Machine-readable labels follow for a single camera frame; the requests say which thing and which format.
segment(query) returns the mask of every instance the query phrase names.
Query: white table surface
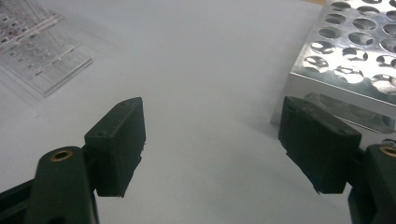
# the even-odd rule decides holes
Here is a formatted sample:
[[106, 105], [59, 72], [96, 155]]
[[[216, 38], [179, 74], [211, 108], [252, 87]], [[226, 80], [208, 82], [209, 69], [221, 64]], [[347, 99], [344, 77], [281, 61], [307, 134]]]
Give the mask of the white table surface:
[[350, 223], [349, 189], [318, 195], [270, 118], [321, 6], [299, 0], [42, 0], [94, 63], [46, 99], [0, 84], [0, 191], [143, 97], [147, 144], [101, 223]]

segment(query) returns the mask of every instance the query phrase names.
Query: white surface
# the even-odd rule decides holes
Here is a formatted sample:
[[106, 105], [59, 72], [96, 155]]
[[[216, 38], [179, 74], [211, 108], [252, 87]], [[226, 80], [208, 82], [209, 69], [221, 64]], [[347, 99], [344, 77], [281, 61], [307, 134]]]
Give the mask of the white surface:
[[44, 100], [0, 85], [0, 190], [38, 159], [84, 144], [119, 101], [142, 96], [143, 160], [101, 223], [350, 223], [318, 196], [269, 123], [320, 6], [299, 0], [46, 0], [94, 63]]

